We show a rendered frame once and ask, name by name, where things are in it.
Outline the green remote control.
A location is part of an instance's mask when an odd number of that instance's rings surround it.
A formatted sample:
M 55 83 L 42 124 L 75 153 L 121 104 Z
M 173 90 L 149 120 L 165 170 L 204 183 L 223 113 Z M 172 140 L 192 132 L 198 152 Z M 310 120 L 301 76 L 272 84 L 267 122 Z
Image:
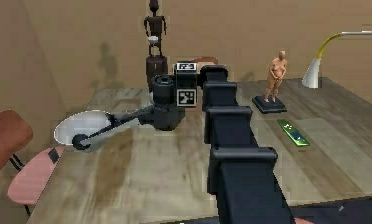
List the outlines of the green remote control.
M 288 120 L 278 119 L 277 122 L 297 147 L 306 147 L 310 145 L 308 140 Z

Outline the white lamp yellow neck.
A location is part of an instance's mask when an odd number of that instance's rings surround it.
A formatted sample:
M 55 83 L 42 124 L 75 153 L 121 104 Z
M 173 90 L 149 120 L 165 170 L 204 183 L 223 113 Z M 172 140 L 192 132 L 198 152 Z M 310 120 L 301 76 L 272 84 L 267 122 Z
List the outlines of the white lamp yellow neck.
M 312 59 L 310 65 L 308 66 L 303 78 L 302 85 L 310 89 L 319 88 L 319 71 L 321 66 L 321 60 L 326 46 L 334 39 L 343 36 L 367 36 L 372 35 L 372 30 L 363 30 L 363 31 L 342 31 L 332 36 L 328 37 L 322 45 L 317 50 L 314 58 Z

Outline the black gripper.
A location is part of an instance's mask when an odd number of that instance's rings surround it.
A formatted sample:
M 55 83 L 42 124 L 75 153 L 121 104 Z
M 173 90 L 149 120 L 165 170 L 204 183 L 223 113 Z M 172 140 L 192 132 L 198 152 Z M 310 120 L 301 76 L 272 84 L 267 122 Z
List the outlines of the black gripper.
M 97 151 L 109 138 L 141 124 L 152 125 L 161 131 L 172 131 L 185 117 L 185 110 L 177 106 L 175 81 L 170 75 L 156 75 L 151 79 L 151 105 L 122 114 L 107 113 L 110 125 L 92 133 L 76 134 L 72 145 L 79 151 Z

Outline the brown and pink chair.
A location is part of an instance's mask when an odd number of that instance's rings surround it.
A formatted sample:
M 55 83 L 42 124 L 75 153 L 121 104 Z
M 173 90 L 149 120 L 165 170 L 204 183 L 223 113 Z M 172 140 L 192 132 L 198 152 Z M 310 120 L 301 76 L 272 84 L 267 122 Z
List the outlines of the brown and pink chair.
M 32 127 L 14 110 L 0 112 L 0 170 L 10 162 L 18 171 L 9 184 L 8 198 L 23 205 L 27 216 L 29 206 L 35 206 L 62 157 L 65 147 L 55 146 L 42 150 L 27 163 L 16 153 L 33 138 Z

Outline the tan human figurine black base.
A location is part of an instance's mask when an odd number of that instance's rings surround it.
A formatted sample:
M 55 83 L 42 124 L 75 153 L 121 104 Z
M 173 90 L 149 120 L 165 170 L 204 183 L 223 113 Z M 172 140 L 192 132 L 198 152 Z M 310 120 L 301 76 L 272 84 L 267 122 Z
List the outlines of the tan human figurine black base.
M 286 52 L 281 50 L 268 68 L 267 86 L 264 94 L 255 96 L 252 102 L 262 114 L 286 112 L 286 106 L 277 98 L 279 88 L 287 71 Z

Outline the white bowl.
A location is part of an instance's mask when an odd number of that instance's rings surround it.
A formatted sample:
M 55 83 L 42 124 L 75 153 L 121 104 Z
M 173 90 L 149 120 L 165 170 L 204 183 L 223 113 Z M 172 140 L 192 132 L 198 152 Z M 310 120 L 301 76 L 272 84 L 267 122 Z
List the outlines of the white bowl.
M 107 113 L 100 110 L 91 110 L 74 114 L 56 126 L 54 138 L 62 145 L 73 147 L 72 138 L 76 134 L 90 135 L 110 125 L 111 122 L 106 118 Z

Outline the dark brown figure statue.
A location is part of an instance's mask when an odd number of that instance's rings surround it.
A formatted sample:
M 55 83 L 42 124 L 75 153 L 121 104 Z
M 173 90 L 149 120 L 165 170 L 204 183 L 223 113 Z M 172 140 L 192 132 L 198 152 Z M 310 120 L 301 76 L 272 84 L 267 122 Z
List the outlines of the dark brown figure statue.
M 162 52 L 162 34 L 166 33 L 166 19 L 158 15 L 159 1 L 149 0 L 151 16 L 147 16 L 144 21 L 144 29 L 149 41 L 148 53 L 146 58 L 146 77 L 149 92 L 153 91 L 154 84 L 152 79 L 156 75 L 166 74 L 168 71 L 167 57 Z

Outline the wooden table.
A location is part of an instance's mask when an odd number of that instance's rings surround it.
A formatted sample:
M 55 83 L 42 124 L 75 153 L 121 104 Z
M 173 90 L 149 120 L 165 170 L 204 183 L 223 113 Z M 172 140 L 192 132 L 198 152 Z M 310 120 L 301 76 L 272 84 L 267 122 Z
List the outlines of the wooden table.
M 275 173 L 288 203 L 372 195 L 372 104 L 329 79 L 319 89 L 285 80 L 279 96 L 286 112 L 255 112 L 251 125 L 258 143 L 279 155 Z M 295 146 L 280 117 L 309 146 Z M 95 153 L 66 150 L 27 224 L 156 224 L 215 215 L 203 123 L 194 111 L 173 132 L 142 126 Z

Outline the reddish brown chair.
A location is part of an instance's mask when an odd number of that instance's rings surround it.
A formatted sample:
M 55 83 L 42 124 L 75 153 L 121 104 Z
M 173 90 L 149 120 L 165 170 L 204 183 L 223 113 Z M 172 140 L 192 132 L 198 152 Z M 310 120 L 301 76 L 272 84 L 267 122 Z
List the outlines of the reddish brown chair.
M 192 59 L 192 62 L 196 63 L 198 66 L 203 67 L 204 65 L 217 65 L 218 59 L 212 56 L 201 56 Z

